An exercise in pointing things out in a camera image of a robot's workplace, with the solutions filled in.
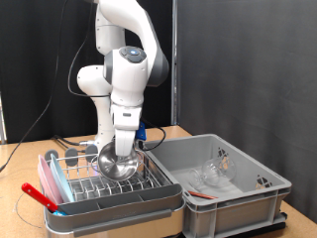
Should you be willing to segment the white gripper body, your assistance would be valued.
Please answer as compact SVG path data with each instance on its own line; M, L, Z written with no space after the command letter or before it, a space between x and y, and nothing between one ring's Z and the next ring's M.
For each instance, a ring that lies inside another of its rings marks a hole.
M136 131L140 126L141 107L111 105L111 115L115 131L115 152L119 157L131 154Z

